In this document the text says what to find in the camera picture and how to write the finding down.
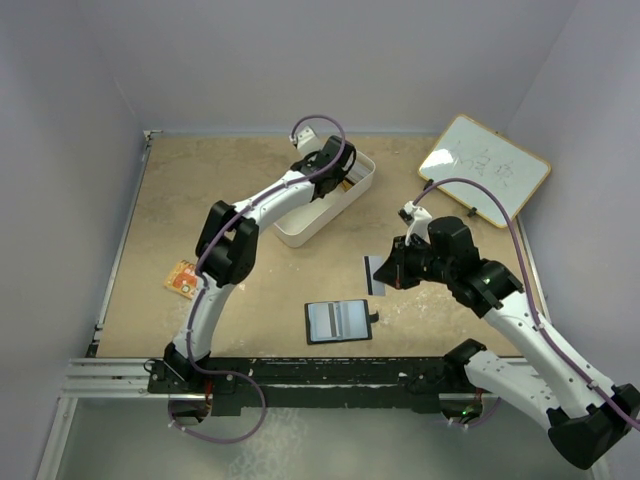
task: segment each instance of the white plastic bin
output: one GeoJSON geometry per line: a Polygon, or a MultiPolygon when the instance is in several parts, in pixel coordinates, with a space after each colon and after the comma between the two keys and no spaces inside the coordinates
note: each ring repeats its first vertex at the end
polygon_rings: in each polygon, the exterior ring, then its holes
{"type": "Polygon", "coordinates": [[[296,208],[274,224],[276,235],[292,248],[298,248],[366,192],[373,182],[376,164],[358,151],[356,163],[347,176],[354,185],[346,192],[338,186],[324,198],[296,208]]]}

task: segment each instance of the small card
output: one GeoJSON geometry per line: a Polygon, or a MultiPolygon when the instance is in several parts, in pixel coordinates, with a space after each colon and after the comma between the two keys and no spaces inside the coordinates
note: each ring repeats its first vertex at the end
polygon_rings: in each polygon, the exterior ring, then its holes
{"type": "Polygon", "coordinates": [[[196,266],[186,260],[178,262],[164,281],[164,286],[183,297],[193,299],[197,286],[196,266]]]}
{"type": "Polygon", "coordinates": [[[364,257],[364,275],[367,282],[367,293],[378,297],[384,297],[386,290],[384,283],[373,279],[373,274],[382,266],[384,258],[367,255],[364,257]]]}

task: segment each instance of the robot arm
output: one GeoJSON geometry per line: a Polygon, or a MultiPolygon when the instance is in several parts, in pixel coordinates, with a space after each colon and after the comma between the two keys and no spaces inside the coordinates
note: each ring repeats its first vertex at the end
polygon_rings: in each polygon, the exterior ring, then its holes
{"type": "Polygon", "coordinates": [[[522,284],[501,263],[481,259],[469,228],[459,218],[431,220],[423,208],[411,203],[399,214],[410,233],[394,238],[391,255],[374,279],[396,289],[412,288],[421,281],[447,285],[458,303],[502,333],[535,371],[523,373],[474,340],[445,358],[471,384],[502,397],[548,430],[553,445],[573,465],[591,467],[630,430],[595,388],[600,387],[633,418],[640,410],[638,390],[629,384],[615,386],[541,314],[540,323],[534,322],[522,284]],[[576,374],[542,330],[571,361],[589,372],[593,383],[587,385],[576,374]]]}
{"type": "Polygon", "coordinates": [[[303,130],[297,140],[296,147],[303,159],[294,163],[280,180],[233,205],[217,202],[209,212],[196,245],[201,265],[196,294],[187,320],[164,353],[164,364],[185,383],[194,375],[189,350],[196,363],[208,358],[213,334],[229,295],[253,269],[259,235],[290,211],[333,191],[355,163],[355,147],[345,142],[343,152],[333,167],[307,180],[306,177],[325,168],[338,155],[341,140],[332,136],[323,146],[310,128],[303,130]],[[278,186],[280,190],[277,193],[263,195],[278,186]],[[220,238],[206,258],[202,258],[223,226],[245,209],[247,213],[220,238]]]}

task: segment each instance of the black rail base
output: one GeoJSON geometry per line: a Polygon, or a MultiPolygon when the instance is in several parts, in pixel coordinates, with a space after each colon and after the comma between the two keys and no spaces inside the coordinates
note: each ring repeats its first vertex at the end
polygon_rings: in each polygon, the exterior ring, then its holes
{"type": "MultiPolygon", "coordinates": [[[[253,378],[270,408],[401,408],[439,413],[439,395],[474,393],[442,357],[209,358],[207,370],[231,370],[253,378]]],[[[237,416],[259,407],[253,386],[235,376],[213,376],[213,416],[237,416]]],[[[202,394],[205,379],[176,381],[161,360],[151,365],[149,393],[202,394]]]]}

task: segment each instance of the purple cable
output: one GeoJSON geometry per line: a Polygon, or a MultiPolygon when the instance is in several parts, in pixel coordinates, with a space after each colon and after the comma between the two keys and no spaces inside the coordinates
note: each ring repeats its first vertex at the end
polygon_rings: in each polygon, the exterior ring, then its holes
{"type": "MultiPolygon", "coordinates": [[[[473,187],[476,187],[479,190],[482,190],[485,193],[485,195],[487,195],[493,201],[493,203],[496,204],[496,206],[500,210],[500,213],[502,213],[502,216],[507,222],[507,227],[509,228],[509,233],[511,233],[511,239],[513,240],[513,245],[515,246],[515,249],[516,249],[516,256],[518,257],[518,265],[520,266],[520,271],[522,272],[522,279],[524,281],[525,293],[527,296],[527,303],[529,304],[529,309],[531,310],[533,323],[535,323],[536,326],[539,326],[542,323],[542,321],[540,320],[540,317],[538,315],[538,309],[536,308],[535,301],[533,300],[533,293],[532,293],[533,291],[531,290],[531,282],[529,281],[529,275],[527,274],[527,269],[525,267],[524,256],[522,255],[522,248],[520,247],[520,243],[518,242],[516,229],[513,225],[513,222],[509,218],[509,214],[505,210],[504,206],[500,203],[500,201],[497,199],[497,197],[493,193],[491,193],[489,190],[487,190],[485,187],[483,187],[479,183],[474,182],[473,180],[468,180],[466,178],[453,177],[453,178],[447,178],[445,180],[440,180],[439,182],[435,182],[432,185],[430,185],[428,188],[422,191],[420,195],[416,197],[416,199],[413,201],[413,204],[417,205],[418,202],[422,200],[422,198],[433,189],[438,188],[441,185],[445,185],[447,183],[452,183],[452,182],[466,183],[467,185],[471,185],[473,187]]],[[[560,358],[562,358],[562,360],[564,360],[567,363],[567,365],[569,365],[571,369],[574,372],[576,372],[578,376],[580,376],[580,378],[582,378],[587,383],[587,385],[594,383],[593,378],[591,378],[587,372],[582,370],[582,368],[580,368],[580,366],[576,362],[574,362],[566,353],[562,351],[562,349],[556,344],[556,342],[553,341],[549,333],[547,333],[547,331],[544,328],[540,328],[538,329],[538,331],[542,334],[542,338],[545,339],[545,341],[551,347],[551,349],[560,358]]],[[[613,411],[615,411],[620,416],[620,418],[622,418],[625,422],[627,422],[636,430],[640,431],[640,422],[638,422],[636,419],[631,418],[629,415],[627,415],[624,412],[624,410],[622,410],[618,406],[616,402],[614,402],[611,398],[609,398],[609,396],[601,387],[599,387],[598,385],[594,385],[592,388],[613,409],[613,411]]]]}
{"type": "MultiPolygon", "coordinates": [[[[291,137],[294,145],[297,144],[297,141],[295,140],[295,138],[296,138],[295,136],[296,136],[296,133],[297,133],[297,130],[298,130],[298,127],[300,126],[300,124],[302,122],[307,121],[307,120],[313,120],[313,119],[327,120],[327,121],[333,123],[336,126],[336,128],[340,132],[340,136],[341,136],[340,148],[338,149],[338,153],[336,153],[335,158],[333,160],[331,160],[331,162],[329,162],[323,168],[321,168],[317,172],[312,173],[311,175],[307,175],[305,177],[300,177],[300,178],[297,178],[295,180],[292,180],[292,181],[290,181],[288,183],[288,185],[296,185],[298,183],[306,182],[307,180],[311,180],[311,179],[313,179],[313,178],[315,178],[315,177],[317,177],[319,175],[324,174],[325,172],[327,172],[328,170],[333,168],[333,166],[340,159],[340,156],[342,155],[342,152],[344,152],[344,148],[345,148],[345,145],[346,145],[346,134],[344,133],[344,129],[342,128],[342,126],[336,120],[334,120],[333,118],[331,118],[331,117],[329,117],[327,115],[307,115],[306,117],[302,117],[300,120],[298,120],[296,122],[296,124],[293,126],[293,128],[291,129],[291,136],[290,137],[291,137]]],[[[234,372],[234,371],[231,371],[231,370],[206,370],[206,369],[202,368],[200,365],[198,365],[196,363],[195,359],[193,358],[193,350],[191,348],[191,328],[192,328],[193,322],[195,320],[195,312],[198,309],[198,306],[200,305],[200,302],[202,301],[202,297],[204,295],[204,292],[209,288],[209,281],[207,280],[207,278],[204,275],[202,275],[202,265],[203,265],[204,261],[207,259],[207,257],[209,256],[209,254],[211,253],[213,248],[218,244],[218,242],[220,241],[222,236],[227,231],[229,231],[231,229],[231,227],[240,219],[240,217],[242,217],[245,213],[247,213],[249,210],[251,210],[252,205],[255,207],[257,204],[259,204],[260,202],[262,202],[266,198],[270,197],[274,193],[279,192],[280,190],[282,190],[284,188],[287,188],[287,184],[280,183],[280,184],[274,186],[273,188],[270,188],[269,190],[264,192],[262,195],[258,195],[256,198],[252,199],[252,202],[249,205],[247,205],[245,208],[243,208],[238,213],[236,213],[231,218],[231,220],[229,220],[222,227],[222,229],[220,229],[220,231],[216,234],[216,236],[213,237],[213,240],[211,240],[211,243],[207,246],[205,251],[202,253],[200,258],[198,259],[198,263],[196,264],[196,275],[198,275],[198,277],[200,279],[202,279],[203,286],[200,289],[200,292],[198,293],[198,296],[194,300],[193,307],[191,308],[191,313],[189,314],[189,320],[187,321],[187,338],[186,338],[186,340],[187,340],[187,357],[189,358],[189,363],[191,363],[191,366],[193,367],[193,369],[196,372],[201,373],[203,375],[209,375],[209,376],[212,376],[212,375],[224,375],[224,376],[233,375],[235,377],[238,377],[238,378],[241,378],[243,380],[246,380],[258,392],[258,395],[260,396],[260,403],[261,403],[260,418],[258,419],[258,422],[247,433],[245,433],[245,434],[243,434],[243,435],[241,435],[239,437],[236,437],[236,438],[210,437],[208,435],[196,432],[195,430],[191,430],[191,429],[185,427],[184,425],[181,425],[180,423],[178,423],[178,421],[173,416],[173,413],[171,412],[170,405],[167,406],[167,412],[169,414],[169,420],[171,421],[171,423],[169,425],[177,428],[178,430],[183,431],[187,435],[191,435],[192,437],[198,438],[200,440],[204,440],[204,441],[211,442],[211,443],[223,444],[223,445],[228,445],[228,444],[231,444],[231,443],[241,442],[241,441],[246,440],[247,438],[249,438],[254,433],[256,433],[258,431],[258,429],[264,423],[264,419],[267,416],[267,401],[266,401],[266,399],[264,397],[264,393],[260,389],[260,386],[256,383],[256,381],[253,378],[249,377],[248,375],[245,375],[244,373],[234,372]]]]}

